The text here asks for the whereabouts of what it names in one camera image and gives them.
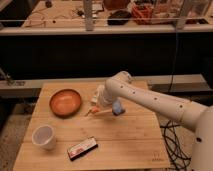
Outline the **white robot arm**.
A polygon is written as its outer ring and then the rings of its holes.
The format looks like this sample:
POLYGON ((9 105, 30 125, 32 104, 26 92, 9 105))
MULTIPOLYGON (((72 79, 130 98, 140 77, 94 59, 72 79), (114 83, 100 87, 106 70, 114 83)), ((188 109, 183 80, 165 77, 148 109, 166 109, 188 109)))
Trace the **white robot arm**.
POLYGON ((138 88, 132 77, 121 71, 108 78, 98 103, 111 106, 119 97, 130 100, 179 123, 195 133, 190 162, 191 171, 213 171, 213 105, 206 106, 187 99, 138 88))

